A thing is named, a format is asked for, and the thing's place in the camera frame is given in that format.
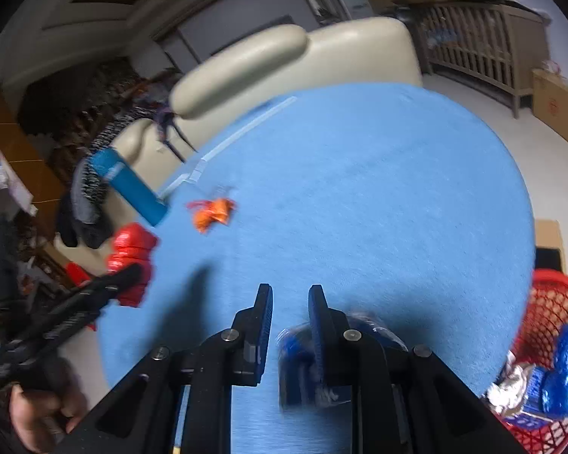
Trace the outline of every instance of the metal bolt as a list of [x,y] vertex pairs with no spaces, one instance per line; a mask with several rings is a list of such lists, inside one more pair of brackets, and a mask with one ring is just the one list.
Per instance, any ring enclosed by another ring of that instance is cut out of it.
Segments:
[[427,345],[416,345],[412,351],[421,358],[429,358],[431,356],[431,350]]
[[232,328],[226,329],[223,332],[221,332],[221,339],[223,341],[234,341],[238,339],[238,336],[240,336],[240,333],[238,333],[237,330]]
[[164,360],[168,355],[170,354],[170,350],[168,348],[166,348],[165,346],[160,345],[158,348],[156,348],[151,357],[154,360]]
[[357,329],[348,329],[345,333],[343,333],[343,338],[347,341],[358,341],[362,338],[362,333],[360,333]]

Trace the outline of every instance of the round table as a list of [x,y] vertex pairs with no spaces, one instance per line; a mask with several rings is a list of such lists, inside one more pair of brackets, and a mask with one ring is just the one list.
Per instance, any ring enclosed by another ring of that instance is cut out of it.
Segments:
[[[330,307],[428,345],[474,393],[495,378],[526,304],[533,220],[509,152],[463,107],[405,84],[304,90],[239,118],[180,174],[150,227],[161,241],[142,305],[110,305],[98,322],[111,386],[153,345],[231,326],[261,283],[274,291],[267,366],[259,387],[234,388],[233,453],[349,445],[349,408],[278,405],[276,336],[307,321],[314,283]],[[201,235],[186,203],[224,191],[230,224]]]

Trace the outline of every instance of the red basket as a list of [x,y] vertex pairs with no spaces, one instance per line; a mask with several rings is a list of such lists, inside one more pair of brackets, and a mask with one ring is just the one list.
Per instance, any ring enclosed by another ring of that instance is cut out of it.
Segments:
[[[516,361],[553,368],[552,356],[559,329],[568,323],[568,277],[558,271],[537,269],[526,314],[511,351]],[[568,418],[536,431],[506,424],[531,454],[560,454],[568,445]]]

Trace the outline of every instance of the blue table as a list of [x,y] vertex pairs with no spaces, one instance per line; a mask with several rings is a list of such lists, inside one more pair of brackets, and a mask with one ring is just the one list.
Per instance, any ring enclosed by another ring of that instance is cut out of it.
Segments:
[[[476,394],[496,376],[527,298],[533,221],[509,152],[466,109],[402,84],[306,90],[238,119],[185,173],[153,229],[145,301],[98,323],[110,385],[154,344],[229,327],[260,283],[274,290],[267,368],[258,388],[234,390],[233,453],[348,446],[345,406],[278,406],[276,336],[307,320],[314,283],[331,307],[374,312],[407,345],[433,348]],[[219,187],[237,210],[201,235],[185,204]]]

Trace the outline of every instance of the tile floor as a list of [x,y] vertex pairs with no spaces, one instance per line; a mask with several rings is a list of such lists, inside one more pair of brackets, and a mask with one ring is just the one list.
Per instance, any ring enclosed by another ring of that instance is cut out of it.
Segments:
[[[509,107],[437,75],[426,75],[424,87],[471,110],[501,138],[524,176],[534,216],[559,221],[568,270],[568,143],[536,119],[530,109],[522,109],[516,120]],[[90,406],[107,392],[96,340],[94,332],[85,330],[62,350],[78,371]]]

